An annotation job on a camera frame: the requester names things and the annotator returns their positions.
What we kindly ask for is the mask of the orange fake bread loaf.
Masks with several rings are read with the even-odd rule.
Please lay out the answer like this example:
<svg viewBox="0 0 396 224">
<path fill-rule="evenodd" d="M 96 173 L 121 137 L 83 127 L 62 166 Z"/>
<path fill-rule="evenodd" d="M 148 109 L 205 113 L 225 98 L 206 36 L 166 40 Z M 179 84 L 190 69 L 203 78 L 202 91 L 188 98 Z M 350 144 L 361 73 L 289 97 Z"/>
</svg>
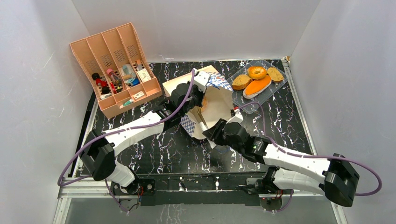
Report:
<svg viewBox="0 0 396 224">
<path fill-rule="evenodd" d="M 263 92 L 272 83 L 270 76 L 266 75 L 265 78 L 252 81 L 243 91 L 242 95 L 246 99 L 252 99 Z"/>
</svg>

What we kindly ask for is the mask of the clear plastic tray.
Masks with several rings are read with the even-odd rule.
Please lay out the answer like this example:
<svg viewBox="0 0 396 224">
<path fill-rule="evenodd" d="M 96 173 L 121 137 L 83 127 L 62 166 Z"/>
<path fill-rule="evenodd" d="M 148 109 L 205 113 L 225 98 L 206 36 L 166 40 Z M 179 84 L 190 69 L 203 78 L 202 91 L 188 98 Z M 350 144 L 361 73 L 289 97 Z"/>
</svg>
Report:
<svg viewBox="0 0 396 224">
<path fill-rule="evenodd" d="M 248 114 L 258 110 L 253 101 L 263 104 L 287 81 L 286 74 L 266 60 L 253 60 L 227 79 L 233 90 L 233 103 L 244 106 L 242 109 Z"/>
</svg>

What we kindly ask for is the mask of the peach desk organizer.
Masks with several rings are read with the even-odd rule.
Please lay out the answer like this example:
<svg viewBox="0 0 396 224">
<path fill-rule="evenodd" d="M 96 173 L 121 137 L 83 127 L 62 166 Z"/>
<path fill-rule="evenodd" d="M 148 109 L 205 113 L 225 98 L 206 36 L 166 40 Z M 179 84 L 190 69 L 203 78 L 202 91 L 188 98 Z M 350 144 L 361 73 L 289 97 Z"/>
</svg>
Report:
<svg viewBox="0 0 396 224">
<path fill-rule="evenodd" d="M 148 65 L 132 23 L 74 41 L 70 43 L 70 47 L 94 89 L 100 110 L 107 118 L 115 117 L 162 95 L 158 79 Z M 136 73 L 136 79 L 130 84 L 126 84 L 121 76 L 122 66 L 125 64 L 130 64 Z M 142 83 L 137 71 L 144 68 L 150 73 L 152 79 Z M 122 80 L 121 91 L 115 90 L 112 80 L 106 73 L 107 69 L 113 69 Z M 92 79 L 93 73 L 106 78 L 111 93 L 100 93 Z M 135 100 L 133 95 L 140 91 L 144 92 L 144 97 Z M 134 102 L 120 108 L 120 105 L 129 99 L 133 99 Z"/>
</svg>

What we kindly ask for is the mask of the small white box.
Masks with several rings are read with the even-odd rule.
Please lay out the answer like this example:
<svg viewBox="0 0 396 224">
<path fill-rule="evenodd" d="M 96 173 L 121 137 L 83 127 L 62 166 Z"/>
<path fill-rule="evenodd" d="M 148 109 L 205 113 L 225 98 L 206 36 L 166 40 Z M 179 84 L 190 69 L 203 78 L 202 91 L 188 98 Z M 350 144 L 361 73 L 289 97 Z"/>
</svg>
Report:
<svg viewBox="0 0 396 224">
<path fill-rule="evenodd" d="M 135 100 L 137 100 L 137 99 L 139 99 L 139 98 L 141 98 L 141 97 L 144 97 L 144 95 L 145 95 L 144 92 L 143 92 L 143 91 L 140 91 L 140 92 L 134 94 L 134 95 L 133 95 L 133 98 L 134 98 Z"/>
</svg>

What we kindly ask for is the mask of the aluminium frame rail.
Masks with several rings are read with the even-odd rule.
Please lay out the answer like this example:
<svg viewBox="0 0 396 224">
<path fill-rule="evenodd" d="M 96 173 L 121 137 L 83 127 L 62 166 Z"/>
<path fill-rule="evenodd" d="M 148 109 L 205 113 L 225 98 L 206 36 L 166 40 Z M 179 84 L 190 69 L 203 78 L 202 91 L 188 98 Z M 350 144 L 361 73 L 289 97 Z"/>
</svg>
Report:
<svg viewBox="0 0 396 224">
<path fill-rule="evenodd" d="M 250 195 L 256 173 L 148 175 L 131 195 L 92 178 L 62 187 L 56 224 L 345 224 L 342 208 L 296 190 Z"/>
</svg>

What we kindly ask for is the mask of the black red toy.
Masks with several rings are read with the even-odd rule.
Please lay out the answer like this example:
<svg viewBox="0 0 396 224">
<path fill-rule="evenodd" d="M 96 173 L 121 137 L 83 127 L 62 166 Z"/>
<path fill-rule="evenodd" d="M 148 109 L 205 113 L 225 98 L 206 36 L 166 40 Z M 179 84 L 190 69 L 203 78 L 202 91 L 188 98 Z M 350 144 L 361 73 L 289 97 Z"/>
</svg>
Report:
<svg viewBox="0 0 396 224">
<path fill-rule="evenodd" d="M 98 73 L 92 74 L 92 79 L 95 81 L 96 86 L 101 94 L 108 94 L 111 93 L 109 85 L 106 81 L 105 77 L 101 77 Z"/>
</svg>

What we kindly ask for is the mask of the pink capped bottle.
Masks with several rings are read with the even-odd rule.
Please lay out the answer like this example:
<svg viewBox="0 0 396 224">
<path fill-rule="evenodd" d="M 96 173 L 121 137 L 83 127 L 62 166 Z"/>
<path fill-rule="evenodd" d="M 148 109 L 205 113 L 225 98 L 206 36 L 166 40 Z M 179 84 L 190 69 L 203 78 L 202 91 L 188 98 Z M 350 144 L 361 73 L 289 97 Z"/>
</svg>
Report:
<svg viewBox="0 0 396 224">
<path fill-rule="evenodd" d="M 107 69 L 106 73 L 108 74 L 108 76 L 112 80 L 112 83 L 114 85 L 115 90 L 116 91 L 118 91 L 118 90 L 121 91 L 123 89 L 122 80 L 119 78 L 117 73 L 113 69 Z"/>
</svg>

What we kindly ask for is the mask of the orange topped bread slice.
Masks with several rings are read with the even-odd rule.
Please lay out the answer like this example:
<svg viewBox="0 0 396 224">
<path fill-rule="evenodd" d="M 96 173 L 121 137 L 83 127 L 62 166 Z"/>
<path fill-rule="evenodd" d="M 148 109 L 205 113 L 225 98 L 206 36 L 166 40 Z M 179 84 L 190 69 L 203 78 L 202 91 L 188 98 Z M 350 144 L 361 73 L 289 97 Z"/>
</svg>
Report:
<svg viewBox="0 0 396 224">
<path fill-rule="evenodd" d="M 203 98 L 202 106 L 200 107 L 200 111 L 204 112 L 208 108 L 208 100 L 206 97 Z"/>
</svg>

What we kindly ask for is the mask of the white label card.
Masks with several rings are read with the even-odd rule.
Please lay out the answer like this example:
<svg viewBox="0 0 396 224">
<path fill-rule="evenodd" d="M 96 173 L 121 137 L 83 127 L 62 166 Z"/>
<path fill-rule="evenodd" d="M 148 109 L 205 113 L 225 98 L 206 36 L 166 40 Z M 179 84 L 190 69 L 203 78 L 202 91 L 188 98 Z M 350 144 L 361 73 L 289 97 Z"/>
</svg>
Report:
<svg viewBox="0 0 396 224">
<path fill-rule="evenodd" d="M 152 79 L 150 73 L 147 71 L 146 68 L 137 71 L 137 75 L 142 83 L 147 82 Z"/>
</svg>

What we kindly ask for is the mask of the round speckled bread slice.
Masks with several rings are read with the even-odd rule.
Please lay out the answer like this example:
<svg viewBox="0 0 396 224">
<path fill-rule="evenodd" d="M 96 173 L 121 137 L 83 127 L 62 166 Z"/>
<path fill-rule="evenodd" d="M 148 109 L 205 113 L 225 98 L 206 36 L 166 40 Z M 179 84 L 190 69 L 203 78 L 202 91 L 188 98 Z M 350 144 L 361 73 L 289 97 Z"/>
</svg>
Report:
<svg viewBox="0 0 396 224">
<path fill-rule="evenodd" d="M 274 67 L 270 67 L 267 69 L 267 74 L 271 77 L 272 82 L 280 83 L 284 80 L 282 73 Z"/>
</svg>

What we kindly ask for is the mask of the green white tube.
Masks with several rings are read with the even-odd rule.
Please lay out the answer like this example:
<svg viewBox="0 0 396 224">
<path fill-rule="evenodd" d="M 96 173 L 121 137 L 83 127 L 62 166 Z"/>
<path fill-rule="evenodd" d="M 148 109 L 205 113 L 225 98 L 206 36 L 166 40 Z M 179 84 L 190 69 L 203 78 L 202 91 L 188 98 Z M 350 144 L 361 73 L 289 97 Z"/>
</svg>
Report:
<svg viewBox="0 0 396 224">
<path fill-rule="evenodd" d="M 120 105 L 120 108 L 126 107 L 126 106 L 132 104 L 133 102 L 134 102 L 133 99 L 129 99 L 129 100 L 125 101 L 122 105 Z"/>
</svg>

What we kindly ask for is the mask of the checkered paper bag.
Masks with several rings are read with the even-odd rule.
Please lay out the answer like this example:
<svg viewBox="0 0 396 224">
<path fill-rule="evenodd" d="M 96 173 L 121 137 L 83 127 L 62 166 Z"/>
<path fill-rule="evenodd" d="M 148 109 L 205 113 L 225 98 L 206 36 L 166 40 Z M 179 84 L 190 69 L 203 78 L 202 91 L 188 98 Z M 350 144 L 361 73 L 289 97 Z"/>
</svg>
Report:
<svg viewBox="0 0 396 224">
<path fill-rule="evenodd" d="M 202 140 L 201 124 L 211 128 L 219 119 L 229 120 L 231 110 L 233 110 L 233 89 L 225 77 L 221 75 L 213 66 L 206 66 L 198 71 L 204 71 L 210 75 L 206 84 L 206 92 L 203 107 L 190 110 L 181 118 L 180 125 L 192 138 Z"/>
</svg>

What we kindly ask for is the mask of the fake donut bread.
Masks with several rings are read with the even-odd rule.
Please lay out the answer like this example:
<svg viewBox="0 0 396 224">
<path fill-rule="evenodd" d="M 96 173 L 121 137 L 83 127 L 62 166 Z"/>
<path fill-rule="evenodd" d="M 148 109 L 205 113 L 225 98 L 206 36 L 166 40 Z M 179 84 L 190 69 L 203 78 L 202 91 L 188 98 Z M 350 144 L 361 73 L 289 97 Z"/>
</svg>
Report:
<svg viewBox="0 0 396 224">
<path fill-rule="evenodd" d="M 260 66 L 249 67 L 247 71 L 248 76 L 253 80 L 263 79 L 267 75 L 267 70 Z"/>
</svg>

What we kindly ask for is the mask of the light blue tape dispenser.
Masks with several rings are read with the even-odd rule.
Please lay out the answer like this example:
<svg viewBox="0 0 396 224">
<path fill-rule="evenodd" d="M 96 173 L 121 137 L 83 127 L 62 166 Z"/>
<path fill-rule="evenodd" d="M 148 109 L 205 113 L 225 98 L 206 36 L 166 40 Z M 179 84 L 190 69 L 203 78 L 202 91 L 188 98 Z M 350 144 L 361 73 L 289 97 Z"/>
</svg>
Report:
<svg viewBox="0 0 396 224">
<path fill-rule="evenodd" d="M 126 84 L 130 84 L 136 79 L 136 73 L 130 64 L 122 66 L 121 76 Z"/>
</svg>

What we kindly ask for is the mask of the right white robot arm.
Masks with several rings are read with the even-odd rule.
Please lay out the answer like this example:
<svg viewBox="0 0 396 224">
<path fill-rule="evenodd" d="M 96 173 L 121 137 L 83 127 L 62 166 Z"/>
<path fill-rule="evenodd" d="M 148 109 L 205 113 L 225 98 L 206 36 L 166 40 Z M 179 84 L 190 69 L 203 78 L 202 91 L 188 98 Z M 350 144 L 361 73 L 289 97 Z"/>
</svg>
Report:
<svg viewBox="0 0 396 224">
<path fill-rule="evenodd" d="M 219 146 L 229 146 L 245 159 L 268 166 L 263 179 L 254 184 L 259 193 L 301 190 L 324 195 L 331 202 L 351 207 L 359 174 L 340 154 L 333 159 L 313 158 L 309 154 L 278 146 L 265 137 L 250 135 L 237 122 L 220 119 L 203 135 Z"/>
</svg>

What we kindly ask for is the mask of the brown bread slice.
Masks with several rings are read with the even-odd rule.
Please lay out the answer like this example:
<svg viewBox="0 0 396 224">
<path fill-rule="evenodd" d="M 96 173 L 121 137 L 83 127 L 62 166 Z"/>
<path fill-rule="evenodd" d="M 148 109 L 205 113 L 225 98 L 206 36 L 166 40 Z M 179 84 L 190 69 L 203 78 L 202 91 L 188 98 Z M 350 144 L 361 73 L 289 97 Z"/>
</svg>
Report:
<svg viewBox="0 0 396 224">
<path fill-rule="evenodd" d="M 243 90 L 245 89 L 251 82 L 252 78 L 246 74 L 238 75 L 232 82 L 232 88 L 234 90 Z"/>
</svg>

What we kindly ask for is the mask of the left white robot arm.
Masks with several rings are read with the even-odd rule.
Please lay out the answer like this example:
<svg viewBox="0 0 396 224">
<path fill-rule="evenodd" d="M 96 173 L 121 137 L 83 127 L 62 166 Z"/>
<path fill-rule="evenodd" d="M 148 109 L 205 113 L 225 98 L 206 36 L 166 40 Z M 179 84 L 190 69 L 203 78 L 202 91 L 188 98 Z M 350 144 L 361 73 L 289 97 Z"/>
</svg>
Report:
<svg viewBox="0 0 396 224">
<path fill-rule="evenodd" d="M 114 182 L 124 193 L 135 194 L 139 190 L 140 178 L 132 169 L 117 162 L 116 155 L 147 137 L 179 125 L 188 111 L 202 105 L 205 92 L 204 84 L 178 84 L 168 100 L 127 126 L 108 133 L 91 131 L 79 157 L 92 178 Z"/>
</svg>

